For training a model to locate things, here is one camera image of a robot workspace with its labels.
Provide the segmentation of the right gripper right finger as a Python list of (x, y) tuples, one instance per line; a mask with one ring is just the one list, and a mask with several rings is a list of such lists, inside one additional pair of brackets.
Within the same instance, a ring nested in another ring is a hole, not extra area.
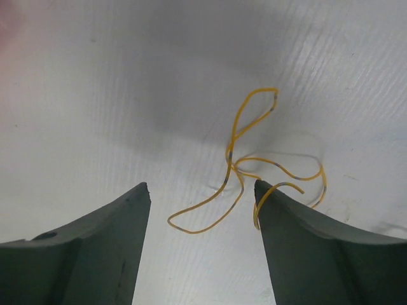
[(405, 304), (406, 240), (337, 221), (254, 185), (277, 304)]

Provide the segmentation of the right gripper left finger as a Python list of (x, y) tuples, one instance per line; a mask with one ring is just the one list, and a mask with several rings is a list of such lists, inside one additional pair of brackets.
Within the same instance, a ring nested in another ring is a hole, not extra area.
[(142, 182), (32, 240), (1, 244), (1, 304), (131, 304), (151, 200)]

